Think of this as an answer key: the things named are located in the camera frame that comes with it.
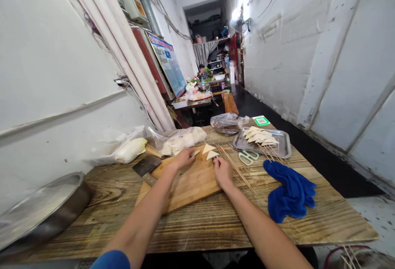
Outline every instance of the blue cloth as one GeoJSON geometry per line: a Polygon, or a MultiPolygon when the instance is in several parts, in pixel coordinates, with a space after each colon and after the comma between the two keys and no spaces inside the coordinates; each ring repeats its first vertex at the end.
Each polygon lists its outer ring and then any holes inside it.
{"type": "Polygon", "coordinates": [[[269,194],[269,214],[276,223],[282,223],[285,216],[303,218],[306,215],[306,205],[315,207],[312,198],[316,192],[316,185],[277,161],[266,160],[263,167],[269,175],[283,185],[269,194]]]}
{"type": "Polygon", "coordinates": [[[91,269],[130,269],[130,262],[120,250],[110,250],[98,257],[91,269]]]}

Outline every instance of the fan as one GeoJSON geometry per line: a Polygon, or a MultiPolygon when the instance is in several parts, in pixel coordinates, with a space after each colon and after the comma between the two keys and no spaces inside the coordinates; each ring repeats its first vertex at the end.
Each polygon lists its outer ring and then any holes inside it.
{"type": "Polygon", "coordinates": [[[238,11],[238,9],[233,11],[232,19],[229,21],[229,26],[233,28],[235,32],[243,33],[247,30],[250,31],[250,21],[251,18],[244,20],[243,6],[241,6],[240,11],[238,11]]]}

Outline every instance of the cleaver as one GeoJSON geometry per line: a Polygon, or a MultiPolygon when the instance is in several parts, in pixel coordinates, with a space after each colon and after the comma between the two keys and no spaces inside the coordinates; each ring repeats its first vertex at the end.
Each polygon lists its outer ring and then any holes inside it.
{"type": "Polygon", "coordinates": [[[157,179],[151,175],[151,172],[162,162],[161,159],[154,156],[147,156],[141,159],[134,167],[133,170],[141,176],[143,181],[151,187],[155,185],[157,179]]]}

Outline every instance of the metal tray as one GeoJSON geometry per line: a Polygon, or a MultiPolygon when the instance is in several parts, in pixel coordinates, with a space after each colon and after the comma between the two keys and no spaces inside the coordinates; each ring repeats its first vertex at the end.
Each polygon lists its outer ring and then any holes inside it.
{"type": "MultiPolygon", "coordinates": [[[[243,136],[244,130],[249,129],[249,127],[243,127],[238,135],[235,136],[233,140],[233,146],[239,150],[249,150],[251,152],[256,152],[260,154],[268,154],[262,152],[260,147],[256,143],[249,143],[243,136]]],[[[279,142],[279,155],[281,158],[289,158],[291,156],[291,143],[289,141],[289,135],[285,131],[281,130],[266,130],[272,134],[272,136],[279,142]]]]}
{"type": "Polygon", "coordinates": [[[92,191],[82,172],[65,175],[0,215],[0,259],[65,230],[84,210],[92,191]]]}

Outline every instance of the forearm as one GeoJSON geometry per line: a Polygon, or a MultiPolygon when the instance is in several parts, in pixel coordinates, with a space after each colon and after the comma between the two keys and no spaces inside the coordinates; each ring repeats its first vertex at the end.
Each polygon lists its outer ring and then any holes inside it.
{"type": "Polygon", "coordinates": [[[115,234],[105,252],[121,250],[128,257],[131,268],[141,267],[177,172],[176,167],[169,165],[115,234]]]}
{"type": "Polygon", "coordinates": [[[277,224],[233,184],[224,188],[259,258],[268,269],[312,268],[277,224]]]}

